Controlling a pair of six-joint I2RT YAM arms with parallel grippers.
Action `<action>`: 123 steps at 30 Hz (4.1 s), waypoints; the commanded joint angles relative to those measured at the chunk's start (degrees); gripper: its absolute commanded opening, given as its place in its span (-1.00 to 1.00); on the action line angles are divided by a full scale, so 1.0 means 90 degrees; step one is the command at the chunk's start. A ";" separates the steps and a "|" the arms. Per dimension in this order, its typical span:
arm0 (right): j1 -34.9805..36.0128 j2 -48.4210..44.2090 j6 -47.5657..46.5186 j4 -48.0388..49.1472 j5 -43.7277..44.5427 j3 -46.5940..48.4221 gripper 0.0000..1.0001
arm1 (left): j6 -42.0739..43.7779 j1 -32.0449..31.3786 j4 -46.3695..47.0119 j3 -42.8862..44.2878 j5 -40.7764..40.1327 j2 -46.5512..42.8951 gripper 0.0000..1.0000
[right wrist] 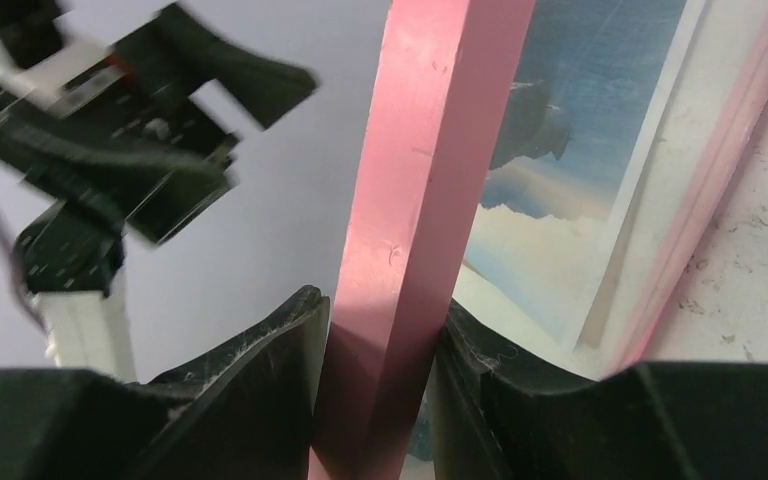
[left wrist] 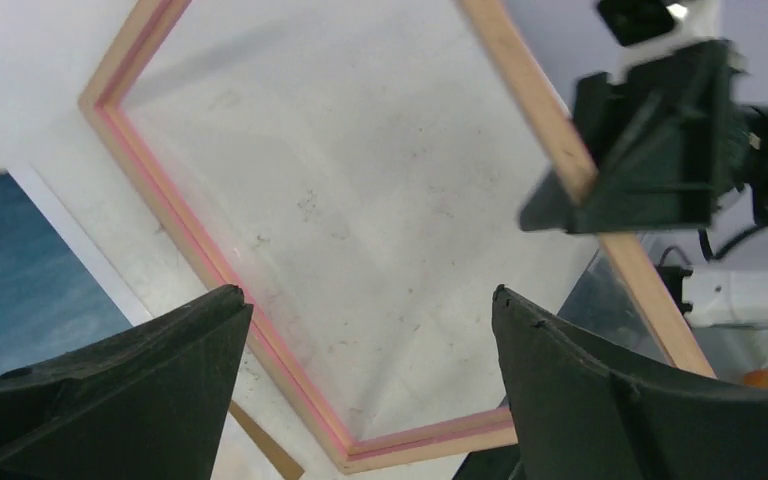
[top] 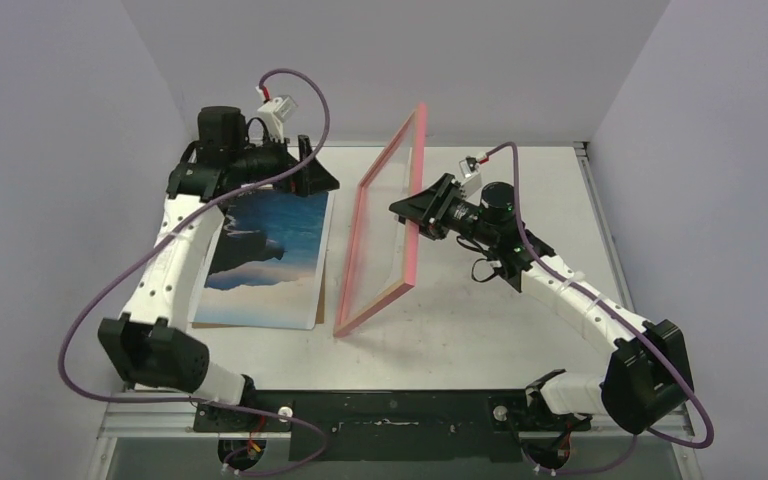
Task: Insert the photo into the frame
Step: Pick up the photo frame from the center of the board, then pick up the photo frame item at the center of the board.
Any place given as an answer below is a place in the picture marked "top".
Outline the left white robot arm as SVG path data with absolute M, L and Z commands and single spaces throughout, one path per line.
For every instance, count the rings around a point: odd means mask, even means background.
M 123 380 L 219 402 L 220 418 L 237 431 L 258 417 L 259 405 L 249 396 L 253 381 L 213 362 L 208 347 L 186 328 L 209 275 L 279 260 L 287 252 L 259 230 L 227 232 L 234 200 L 260 187 L 305 198 L 340 186 L 315 158 L 308 136 L 298 136 L 298 152 L 290 152 L 284 125 L 295 109 L 289 97 L 265 101 L 254 118 L 263 129 L 260 142 L 251 140 L 252 122 L 239 108 L 201 109 L 198 137 L 168 179 L 157 251 L 119 316 L 103 319 L 98 328 Z

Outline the blue landscape photo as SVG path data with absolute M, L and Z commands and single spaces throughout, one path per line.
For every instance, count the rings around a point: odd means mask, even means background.
M 329 193 L 264 188 L 236 198 L 191 326 L 313 329 L 331 215 Z

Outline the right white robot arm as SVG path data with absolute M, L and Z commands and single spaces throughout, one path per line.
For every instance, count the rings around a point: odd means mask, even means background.
M 681 330 L 647 320 L 587 283 L 517 219 L 515 195 L 512 185 L 492 182 L 473 204 L 445 174 L 389 209 L 426 238 L 455 233 L 491 263 L 494 277 L 552 310 L 606 361 L 604 375 L 556 369 L 532 382 L 525 402 L 532 425 L 548 429 L 564 416 L 603 415 L 631 434 L 648 430 L 693 388 Z

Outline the pink picture frame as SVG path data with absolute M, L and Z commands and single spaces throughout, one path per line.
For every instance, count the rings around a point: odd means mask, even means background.
M 411 290 L 418 227 L 390 205 L 423 185 L 427 107 L 418 104 L 357 184 L 333 335 L 348 336 Z

